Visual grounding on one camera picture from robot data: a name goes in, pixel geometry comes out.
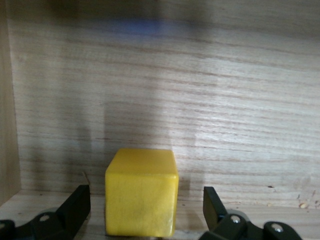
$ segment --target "wooden block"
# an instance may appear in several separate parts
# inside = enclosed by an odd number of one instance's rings
[[[120,149],[105,173],[107,234],[172,236],[178,184],[171,150]]]

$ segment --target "cube side face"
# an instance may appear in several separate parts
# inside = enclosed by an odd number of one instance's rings
[[[178,174],[106,172],[106,232],[115,236],[170,237],[174,234]]]

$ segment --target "wooden floor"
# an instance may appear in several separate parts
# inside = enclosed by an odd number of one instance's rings
[[[20,225],[34,218],[42,210],[59,207],[68,196],[68,193],[22,190],[0,207],[0,219],[12,219]],[[77,234],[76,240],[122,239],[105,236],[104,206],[104,196],[91,196],[91,213]],[[252,223],[260,228],[267,221],[279,221],[292,226],[305,240],[320,239],[320,210],[243,204],[227,204],[226,208],[244,212]],[[179,201],[176,231],[169,239],[197,240],[207,230],[202,202]]]

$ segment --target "wooden wall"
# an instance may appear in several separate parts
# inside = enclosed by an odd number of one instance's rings
[[[0,206],[21,189],[5,3],[0,0]]]
[[[320,200],[320,1],[9,0],[22,188],[104,194],[172,149],[179,199]]]

